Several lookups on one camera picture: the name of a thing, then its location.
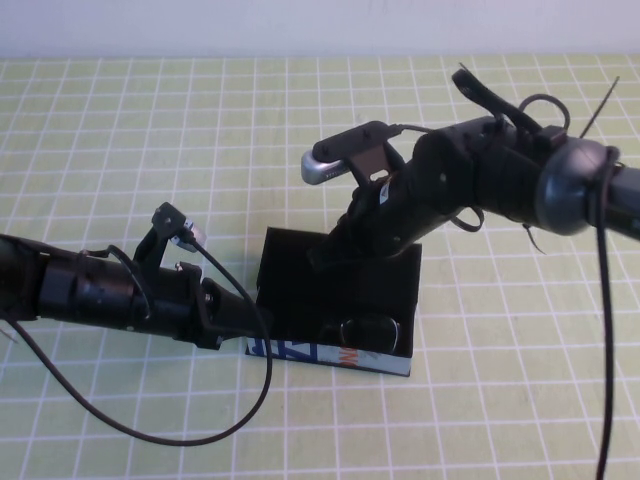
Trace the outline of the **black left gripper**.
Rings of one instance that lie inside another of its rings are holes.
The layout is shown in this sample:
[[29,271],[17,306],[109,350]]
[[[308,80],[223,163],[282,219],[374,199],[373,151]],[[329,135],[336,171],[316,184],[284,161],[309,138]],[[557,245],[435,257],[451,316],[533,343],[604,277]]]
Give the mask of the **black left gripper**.
[[182,269],[158,268],[142,274],[145,293],[134,296],[132,330],[218,350],[226,340],[264,339],[270,335],[273,315],[252,301],[235,295],[192,264]]

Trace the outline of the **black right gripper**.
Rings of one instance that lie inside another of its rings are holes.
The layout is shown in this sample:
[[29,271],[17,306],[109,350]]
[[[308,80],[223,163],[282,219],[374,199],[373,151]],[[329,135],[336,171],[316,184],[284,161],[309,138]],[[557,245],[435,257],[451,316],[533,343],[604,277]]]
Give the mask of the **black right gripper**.
[[314,273],[394,257],[451,219],[445,153],[422,149],[405,162],[392,148],[376,148],[362,157],[367,167],[391,171],[359,186],[336,227],[307,251]]

